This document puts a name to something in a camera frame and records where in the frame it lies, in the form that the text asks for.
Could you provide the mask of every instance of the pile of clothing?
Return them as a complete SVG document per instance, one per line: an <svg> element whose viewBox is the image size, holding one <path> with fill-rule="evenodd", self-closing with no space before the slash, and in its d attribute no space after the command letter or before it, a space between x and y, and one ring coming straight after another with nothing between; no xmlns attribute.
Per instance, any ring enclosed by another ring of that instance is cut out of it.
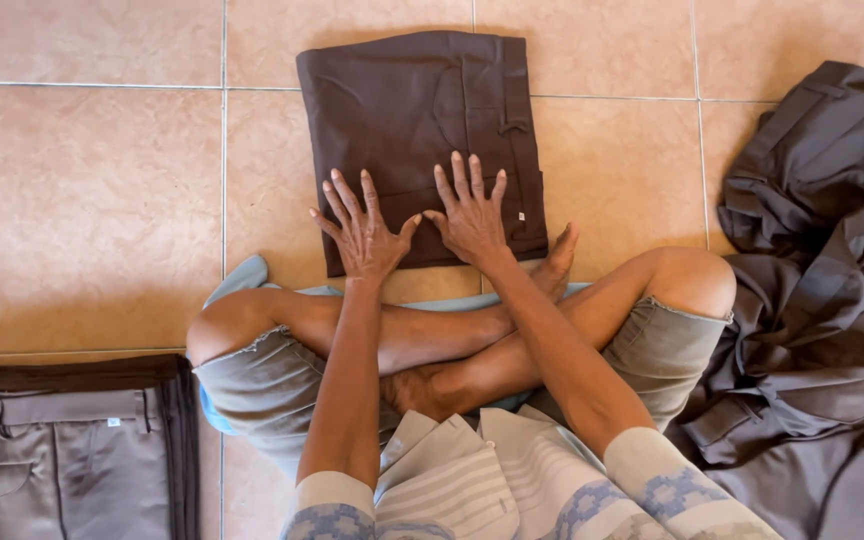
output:
<svg viewBox="0 0 864 540"><path fill-rule="evenodd" d="M0 367L0 540L198 540L184 357Z"/></svg>
<svg viewBox="0 0 864 540"><path fill-rule="evenodd" d="M782 537L864 538L864 68L764 114L718 214L735 321L669 436Z"/></svg>

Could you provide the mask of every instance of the finger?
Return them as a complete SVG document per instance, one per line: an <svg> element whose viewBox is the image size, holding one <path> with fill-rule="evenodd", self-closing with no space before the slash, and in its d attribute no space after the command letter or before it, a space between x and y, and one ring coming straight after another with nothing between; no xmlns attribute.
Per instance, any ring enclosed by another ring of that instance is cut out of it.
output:
<svg viewBox="0 0 864 540"><path fill-rule="evenodd" d="M335 191L342 197L342 202L345 203L348 215L352 219L361 216L362 209L359 207L359 200L355 198L355 193L353 193L353 190L346 183L346 179L339 172L339 169L332 169L332 182L335 184Z"/></svg>
<svg viewBox="0 0 864 540"><path fill-rule="evenodd" d="M445 214L435 210L426 210L422 215L429 218L435 224L436 229L438 229L443 237L449 232L449 218Z"/></svg>
<svg viewBox="0 0 864 540"><path fill-rule="evenodd" d="M339 199L339 195L335 192L335 186L326 180L321 183L321 190L325 194L328 205L332 207L335 217L339 218L342 228L347 229L349 227L349 211L346 210L346 205L342 204L342 199Z"/></svg>
<svg viewBox="0 0 864 540"><path fill-rule="evenodd" d="M462 161L462 153L452 152L452 178L455 179L455 192L460 201L469 199L469 181L466 179L466 164Z"/></svg>
<svg viewBox="0 0 864 540"><path fill-rule="evenodd" d="M473 153L468 157L468 172L472 177L472 197L479 201L486 198L486 182L482 179L482 161Z"/></svg>
<svg viewBox="0 0 864 540"><path fill-rule="evenodd" d="M382 219L382 210L378 207L376 184L373 182L369 171L365 169L362 169L362 194L366 199L366 214L368 214L368 219L384 225L385 220Z"/></svg>
<svg viewBox="0 0 864 540"><path fill-rule="evenodd" d="M402 240L405 240L407 243L412 243L412 237L416 233L416 229L419 228L419 224L423 222L423 215L416 214L409 218L408 221L402 224L402 230L398 232L398 237Z"/></svg>
<svg viewBox="0 0 864 540"><path fill-rule="evenodd" d="M438 190L438 198L445 204L445 211L451 212L455 207L455 194L452 192L452 186L449 185L449 179L446 178L446 171L441 165L435 166L435 187Z"/></svg>
<svg viewBox="0 0 864 540"><path fill-rule="evenodd" d="M318 228L321 229L323 233L329 235L332 240L339 241L339 237L342 236L342 229L336 227L334 223L326 219L326 216L319 213L315 208L309 208L309 215L312 216L312 219L315 220L316 225L318 225Z"/></svg>
<svg viewBox="0 0 864 540"><path fill-rule="evenodd" d="M502 197L505 195L505 189L508 185L509 178L506 178L505 169L498 171L498 174L495 175L495 187L492 188L492 194L488 200L502 208Z"/></svg>

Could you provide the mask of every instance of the folded grey trousers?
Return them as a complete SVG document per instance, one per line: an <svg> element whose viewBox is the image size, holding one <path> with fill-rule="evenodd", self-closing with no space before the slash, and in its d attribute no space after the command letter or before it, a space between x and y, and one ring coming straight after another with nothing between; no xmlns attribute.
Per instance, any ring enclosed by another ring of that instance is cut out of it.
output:
<svg viewBox="0 0 864 540"><path fill-rule="evenodd" d="M0 392L0 539L172 538L160 396Z"/></svg>

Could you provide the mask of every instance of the tile floor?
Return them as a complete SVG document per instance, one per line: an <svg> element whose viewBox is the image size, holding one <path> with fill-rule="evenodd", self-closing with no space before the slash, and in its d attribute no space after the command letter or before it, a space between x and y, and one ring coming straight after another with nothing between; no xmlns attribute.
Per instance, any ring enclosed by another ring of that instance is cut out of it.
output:
<svg viewBox="0 0 864 540"><path fill-rule="evenodd" d="M528 39L546 214L574 277L659 245L730 250L722 172L823 59L864 65L853 0L0 0L0 363L179 350L258 251L326 282L294 57L421 29ZM396 273L388 302L469 295L471 268ZM202 434L204 540L273 537L289 482Z"/></svg>

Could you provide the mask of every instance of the folded brown trousers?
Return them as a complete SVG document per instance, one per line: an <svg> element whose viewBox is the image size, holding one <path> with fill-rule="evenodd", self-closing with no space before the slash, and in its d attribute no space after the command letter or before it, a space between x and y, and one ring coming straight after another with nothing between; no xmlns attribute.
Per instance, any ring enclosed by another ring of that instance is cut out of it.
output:
<svg viewBox="0 0 864 540"><path fill-rule="evenodd" d="M0 387L0 539L198 540L187 360L0 367Z"/></svg>
<svg viewBox="0 0 864 540"><path fill-rule="evenodd" d="M520 260L548 253L543 173L529 103L525 39L462 31L420 31L305 51L296 59L309 117L318 207L337 222L322 182L337 168L362 202L367 169L396 233L426 210L444 212L432 169L450 154L482 161L486 193L498 171L506 240ZM335 242L322 235L328 276L345 274ZM463 264L427 220L399 268Z"/></svg>

